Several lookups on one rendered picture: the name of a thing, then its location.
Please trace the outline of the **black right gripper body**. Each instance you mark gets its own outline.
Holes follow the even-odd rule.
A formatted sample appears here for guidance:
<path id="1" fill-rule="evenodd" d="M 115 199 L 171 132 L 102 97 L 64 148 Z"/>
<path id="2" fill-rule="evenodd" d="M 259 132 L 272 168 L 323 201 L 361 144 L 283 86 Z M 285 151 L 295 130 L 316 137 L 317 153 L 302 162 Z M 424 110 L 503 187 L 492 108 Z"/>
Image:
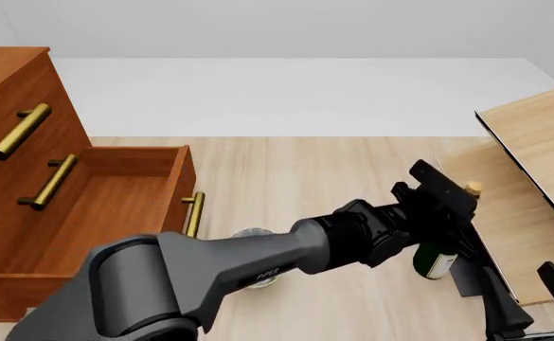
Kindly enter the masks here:
<path id="1" fill-rule="evenodd" d="M 486 341 L 554 341 L 554 332 L 500 332 L 487 335 Z"/>

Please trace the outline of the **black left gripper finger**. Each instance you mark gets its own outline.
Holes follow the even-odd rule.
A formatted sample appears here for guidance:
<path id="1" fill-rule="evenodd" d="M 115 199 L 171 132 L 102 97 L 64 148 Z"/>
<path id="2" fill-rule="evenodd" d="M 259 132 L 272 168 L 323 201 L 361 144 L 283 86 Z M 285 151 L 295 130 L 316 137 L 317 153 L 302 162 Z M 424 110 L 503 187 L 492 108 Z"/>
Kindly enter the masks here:
<path id="1" fill-rule="evenodd" d="M 454 214 L 445 215 L 440 242 L 469 260 L 482 260 L 480 245 L 470 221 Z"/>

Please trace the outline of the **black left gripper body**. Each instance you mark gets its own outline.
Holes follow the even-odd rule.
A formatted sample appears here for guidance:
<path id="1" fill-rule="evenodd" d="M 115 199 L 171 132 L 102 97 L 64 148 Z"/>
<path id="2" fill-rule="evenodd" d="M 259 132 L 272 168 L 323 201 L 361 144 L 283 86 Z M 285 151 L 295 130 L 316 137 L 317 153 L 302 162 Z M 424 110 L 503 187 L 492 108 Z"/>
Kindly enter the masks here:
<path id="1" fill-rule="evenodd" d="M 457 215 L 469 218 L 474 216 L 477 207 L 476 198 L 426 161 L 422 159 L 416 161 L 409 170 L 409 174 L 420 182 L 420 186 L 426 192 Z"/>

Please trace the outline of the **green wine bottle with cork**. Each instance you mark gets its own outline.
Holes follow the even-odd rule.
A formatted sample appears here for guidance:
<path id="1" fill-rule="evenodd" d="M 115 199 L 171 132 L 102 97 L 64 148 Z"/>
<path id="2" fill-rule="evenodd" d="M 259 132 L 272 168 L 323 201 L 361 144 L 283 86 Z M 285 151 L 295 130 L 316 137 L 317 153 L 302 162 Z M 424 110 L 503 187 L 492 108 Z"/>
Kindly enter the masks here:
<path id="1" fill-rule="evenodd" d="M 454 213 L 435 200 L 429 204 L 420 211 L 420 244 L 413 257 L 413 267 L 423 278 L 438 280 L 450 271 L 459 254 L 440 242 L 445 215 Z"/>

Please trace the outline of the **open empty wooden drawer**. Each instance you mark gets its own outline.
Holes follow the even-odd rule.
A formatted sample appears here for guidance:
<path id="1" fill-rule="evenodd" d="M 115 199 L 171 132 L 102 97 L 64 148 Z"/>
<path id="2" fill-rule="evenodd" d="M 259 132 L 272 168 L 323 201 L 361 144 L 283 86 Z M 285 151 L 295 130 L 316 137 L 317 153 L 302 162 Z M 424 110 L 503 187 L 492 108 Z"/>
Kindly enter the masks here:
<path id="1" fill-rule="evenodd" d="M 24 215 L 0 294 L 21 314 L 70 280 L 94 247 L 130 235 L 183 232 L 195 169 L 189 147 L 91 147 L 42 211 Z"/>

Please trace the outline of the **pale wooden box, black edge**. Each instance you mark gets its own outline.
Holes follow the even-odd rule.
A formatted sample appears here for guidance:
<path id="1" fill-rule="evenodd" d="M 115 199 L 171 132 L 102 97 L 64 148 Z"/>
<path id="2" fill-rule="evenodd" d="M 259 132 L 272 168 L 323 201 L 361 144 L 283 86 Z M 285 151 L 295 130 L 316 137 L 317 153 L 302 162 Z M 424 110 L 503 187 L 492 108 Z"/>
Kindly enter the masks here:
<path id="1" fill-rule="evenodd" d="M 440 160 L 483 186 L 474 226 L 523 306 L 553 300 L 537 269 L 554 263 L 554 90 L 477 113 L 491 138 Z"/>

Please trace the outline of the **clear glass cup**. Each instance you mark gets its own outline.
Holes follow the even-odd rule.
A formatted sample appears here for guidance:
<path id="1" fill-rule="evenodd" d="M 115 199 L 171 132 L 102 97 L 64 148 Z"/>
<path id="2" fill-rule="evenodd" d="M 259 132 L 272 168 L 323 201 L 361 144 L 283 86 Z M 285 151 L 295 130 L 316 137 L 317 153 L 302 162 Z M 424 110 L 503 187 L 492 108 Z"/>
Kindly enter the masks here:
<path id="1" fill-rule="evenodd" d="M 247 238 L 247 237 L 257 237 L 257 236 L 265 236 L 265 235 L 275 235 L 275 232 L 269 230 L 269 229 L 263 229 L 259 227 L 252 227 L 247 229 L 242 229 L 238 232 L 235 232 L 233 235 L 230 235 L 230 238 Z M 278 279 L 278 276 L 272 276 L 268 278 L 265 276 L 264 278 L 260 278 L 256 280 L 255 283 L 247 286 L 248 289 L 263 289 L 267 286 L 272 285 L 275 283 Z"/>

